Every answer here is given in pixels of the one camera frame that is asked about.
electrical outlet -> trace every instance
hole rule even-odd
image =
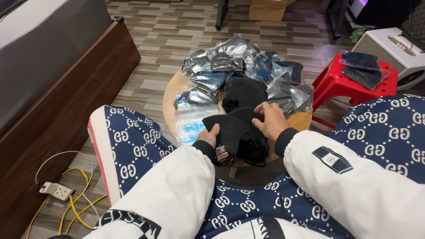
[[[69,195],[73,195],[74,192],[75,192],[74,189],[70,189],[70,188],[65,187],[61,184],[58,184],[56,190],[51,194],[52,194],[52,196],[59,198],[60,200],[68,201]]]

white jacket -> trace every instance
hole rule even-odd
[[[316,132],[296,132],[284,140],[279,136],[276,148],[284,149],[292,179],[355,238],[425,239],[425,185]],[[206,155],[193,146],[179,147],[111,207],[85,239],[193,239],[214,180]],[[264,220],[272,226],[264,227]],[[272,220],[255,219],[214,239],[327,238],[283,219]]]

power strip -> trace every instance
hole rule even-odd
[[[40,192],[48,193],[63,201],[68,201],[69,196],[72,196],[75,193],[75,190],[59,183],[45,182],[44,185],[41,186]]]

red plastic stool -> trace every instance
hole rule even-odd
[[[379,61],[381,69],[391,71],[391,74],[379,83],[374,90],[371,90],[341,73],[344,65],[340,63],[340,56],[341,54],[338,53],[313,82],[313,112],[325,100],[336,96],[351,97],[350,104],[355,106],[376,97],[396,94],[398,71],[392,68],[389,63]],[[316,116],[313,116],[312,119],[332,129],[336,126]]]

white speaker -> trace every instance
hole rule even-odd
[[[397,90],[407,90],[425,79],[425,52],[400,36],[396,27],[367,31],[354,52],[377,56],[398,71]]]

